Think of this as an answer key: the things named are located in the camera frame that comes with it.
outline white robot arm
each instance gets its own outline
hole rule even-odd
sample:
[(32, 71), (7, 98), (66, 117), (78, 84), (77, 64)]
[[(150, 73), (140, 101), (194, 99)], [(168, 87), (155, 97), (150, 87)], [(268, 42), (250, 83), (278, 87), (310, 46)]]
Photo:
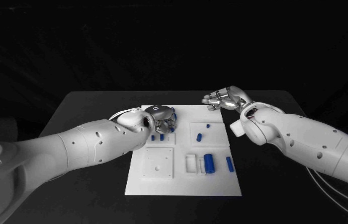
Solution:
[(317, 172), (348, 182), (348, 135), (329, 125), (277, 107), (254, 102), (234, 86), (204, 96), (208, 110), (225, 108), (240, 113), (229, 124), (237, 137), (242, 134), (257, 144), (273, 144), (284, 156)]
[(0, 223), (34, 189), (68, 171), (99, 165), (139, 149), (152, 132), (169, 133), (173, 109), (155, 105), (116, 113), (109, 120), (21, 142), (0, 142)]

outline dark gray table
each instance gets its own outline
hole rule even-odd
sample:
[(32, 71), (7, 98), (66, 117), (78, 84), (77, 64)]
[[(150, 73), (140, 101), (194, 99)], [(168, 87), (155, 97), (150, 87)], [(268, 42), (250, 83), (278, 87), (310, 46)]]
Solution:
[[(201, 105), (209, 91), (71, 92), (40, 136), (109, 118), (140, 105)], [(254, 101), (303, 115), (284, 91), (245, 91)], [(77, 169), (44, 183), (8, 218), (11, 223), (345, 223), (346, 215), (319, 191), (304, 167), (277, 148), (237, 138), (221, 110), (241, 197), (124, 196), (129, 152), (107, 163)]]

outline blue cylinder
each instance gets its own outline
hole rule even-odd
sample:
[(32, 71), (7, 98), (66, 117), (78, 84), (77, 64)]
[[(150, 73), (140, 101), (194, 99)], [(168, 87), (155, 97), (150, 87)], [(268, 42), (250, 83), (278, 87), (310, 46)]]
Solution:
[(212, 162), (212, 155), (205, 154), (204, 155), (204, 168), (205, 168), (205, 173), (212, 174), (215, 172), (214, 168), (214, 162)]
[(196, 142), (199, 142), (201, 141), (201, 133), (198, 133), (198, 135), (196, 135)]
[(232, 165), (231, 165), (229, 157), (225, 157), (225, 160), (227, 160), (228, 170), (229, 170), (229, 172), (232, 172), (234, 171), (234, 168), (232, 168)]

